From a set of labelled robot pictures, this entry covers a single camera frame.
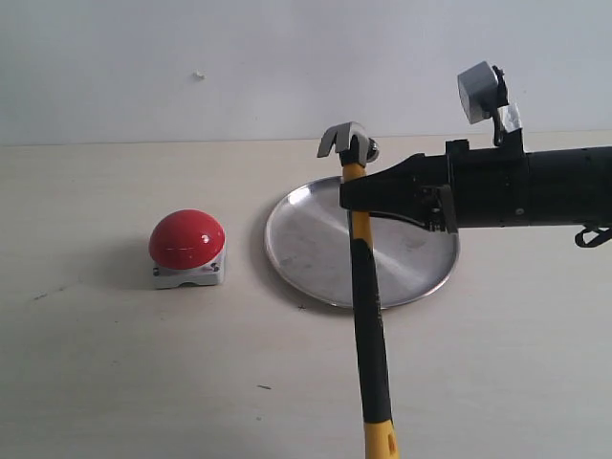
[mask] red dome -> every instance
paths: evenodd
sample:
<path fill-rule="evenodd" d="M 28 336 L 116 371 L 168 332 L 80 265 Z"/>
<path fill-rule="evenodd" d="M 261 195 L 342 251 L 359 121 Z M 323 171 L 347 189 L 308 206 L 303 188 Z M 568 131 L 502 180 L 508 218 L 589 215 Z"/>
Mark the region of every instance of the red dome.
<path fill-rule="evenodd" d="M 200 210 L 179 210 L 153 229 L 151 258 L 171 270 L 189 270 L 212 260 L 226 242 L 219 222 Z"/>

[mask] silver plate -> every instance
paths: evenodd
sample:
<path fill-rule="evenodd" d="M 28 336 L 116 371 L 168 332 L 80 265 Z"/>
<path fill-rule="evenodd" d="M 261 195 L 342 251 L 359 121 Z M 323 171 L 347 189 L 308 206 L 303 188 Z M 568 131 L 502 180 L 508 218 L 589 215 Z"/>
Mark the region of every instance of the silver plate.
<path fill-rule="evenodd" d="M 347 214 L 339 206 L 340 177 L 301 186 L 274 208 L 266 252 L 280 276 L 325 303 L 350 308 L 351 265 Z M 381 306 L 406 304 L 435 292 L 448 279 L 459 237 L 373 218 L 374 257 Z"/>

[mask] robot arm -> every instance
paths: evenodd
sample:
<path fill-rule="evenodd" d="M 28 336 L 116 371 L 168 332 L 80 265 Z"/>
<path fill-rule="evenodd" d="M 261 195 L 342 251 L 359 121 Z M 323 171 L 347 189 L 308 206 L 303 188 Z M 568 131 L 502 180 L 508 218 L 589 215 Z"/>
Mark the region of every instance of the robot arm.
<path fill-rule="evenodd" d="M 526 153 L 503 73 L 482 62 L 458 82 L 469 121 L 493 119 L 495 147 L 447 142 L 444 155 L 416 154 L 342 184 L 340 205 L 430 231 L 581 225 L 580 247 L 612 239 L 612 146 Z"/>

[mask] hammer handle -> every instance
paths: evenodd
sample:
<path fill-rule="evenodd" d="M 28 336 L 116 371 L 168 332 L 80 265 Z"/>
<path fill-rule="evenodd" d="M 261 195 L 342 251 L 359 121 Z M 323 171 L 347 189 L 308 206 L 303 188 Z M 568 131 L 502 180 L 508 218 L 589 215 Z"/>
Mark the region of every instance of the hammer handle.
<path fill-rule="evenodd" d="M 344 182 L 365 176 L 357 163 L 344 164 Z M 399 459 L 393 421 L 384 346 L 383 318 L 372 229 L 367 212 L 348 212 L 355 341 L 360 373 L 366 459 Z"/>

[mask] hammer head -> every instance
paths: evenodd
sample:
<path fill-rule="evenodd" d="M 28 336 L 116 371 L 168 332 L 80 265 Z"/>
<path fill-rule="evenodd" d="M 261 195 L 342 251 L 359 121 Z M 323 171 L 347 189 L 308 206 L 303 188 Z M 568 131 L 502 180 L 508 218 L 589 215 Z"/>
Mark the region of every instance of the hammer head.
<path fill-rule="evenodd" d="M 363 167 L 366 163 L 371 163 L 378 158 L 378 146 L 367 137 L 363 126 L 354 121 L 338 124 L 327 129 L 318 145 L 317 157 L 329 156 L 334 145 L 336 146 L 336 153 L 348 151 L 351 148 L 352 141 L 355 141 L 358 145 L 358 161 Z"/>

